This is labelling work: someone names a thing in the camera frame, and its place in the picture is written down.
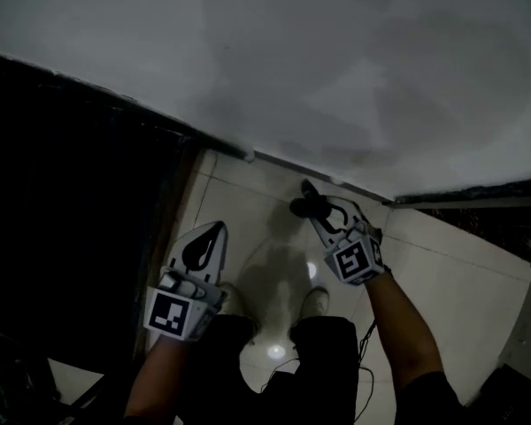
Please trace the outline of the person's left forearm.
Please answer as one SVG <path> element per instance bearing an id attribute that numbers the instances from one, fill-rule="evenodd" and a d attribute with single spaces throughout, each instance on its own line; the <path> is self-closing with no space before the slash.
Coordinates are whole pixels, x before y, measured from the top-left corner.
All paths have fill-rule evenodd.
<path id="1" fill-rule="evenodd" d="M 123 420 L 173 425 L 193 344 L 160 336 L 151 347 L 129 393 Z"/>

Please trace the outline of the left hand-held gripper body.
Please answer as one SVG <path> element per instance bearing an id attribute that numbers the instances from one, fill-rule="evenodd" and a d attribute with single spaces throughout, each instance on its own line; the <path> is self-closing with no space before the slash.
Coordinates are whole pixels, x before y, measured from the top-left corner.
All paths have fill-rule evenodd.
<path id="1" fill-rule="evenodd" d="M 158 286 L 148 293 L 143 326 L 182 342 L 198 341 L 225 299 L 215 284 L 170 267 L 161 269 Z"/>

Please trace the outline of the dark furniture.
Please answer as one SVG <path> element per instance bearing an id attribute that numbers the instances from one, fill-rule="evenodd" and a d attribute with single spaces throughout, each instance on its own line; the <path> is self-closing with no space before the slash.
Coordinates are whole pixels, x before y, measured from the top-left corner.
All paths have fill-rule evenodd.
<path id="1" fill-rule="evenodd" d="M 531 380 L 503 364 L 466 409 L 475 425 L 531 425 Z"/>

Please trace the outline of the person's right forearm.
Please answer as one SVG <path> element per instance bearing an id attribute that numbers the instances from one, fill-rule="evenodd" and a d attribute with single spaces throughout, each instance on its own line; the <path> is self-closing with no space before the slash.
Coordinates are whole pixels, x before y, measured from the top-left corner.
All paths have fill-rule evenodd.
<path id="1" fill-rule="evenodd" d="M 380 274 L 366 283 L 366 290 L 395 392 L 423 375 L 442 372 L 435 338 L 395 278 Z"/>

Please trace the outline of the person's black clothing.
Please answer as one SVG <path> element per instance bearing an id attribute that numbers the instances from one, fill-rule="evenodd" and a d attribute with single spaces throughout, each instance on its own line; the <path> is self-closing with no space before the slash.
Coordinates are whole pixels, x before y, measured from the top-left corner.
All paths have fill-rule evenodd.
<path id="1" fill-rule="evenodd" d="M 354 425 L 358 393 L 355 325 L 342 317 L 300 321 L 290 331 L 299 366 L 264 391 L 244 381 L 240 354 L 252 322 L 219 315 L 193 345 L 178 415 L 184 425 Z"/>

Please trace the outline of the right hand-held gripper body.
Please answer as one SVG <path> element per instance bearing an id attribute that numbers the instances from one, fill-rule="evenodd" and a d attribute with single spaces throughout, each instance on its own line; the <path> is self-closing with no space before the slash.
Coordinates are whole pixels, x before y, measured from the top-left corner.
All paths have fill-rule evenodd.
<path id="1" fill-rule="evenodd" d="M 359 286 L 387 271 L 381 231 L 366 222 L 345 230 L 326 251 L 326 264 L 342 283 Z"/>

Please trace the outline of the dark grey cleaning cloth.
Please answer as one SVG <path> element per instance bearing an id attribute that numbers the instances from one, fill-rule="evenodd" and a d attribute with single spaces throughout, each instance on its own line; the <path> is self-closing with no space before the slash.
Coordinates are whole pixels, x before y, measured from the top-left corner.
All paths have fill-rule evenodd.
<path id="1" fill-rule="evenodd" d="M 301 194 L 289 204 L 289 210 L 296 217 L 321 220 L 330 216 L 332 206 L 327 197 L 321 195 L 308 179 L 301 182 Z"/>

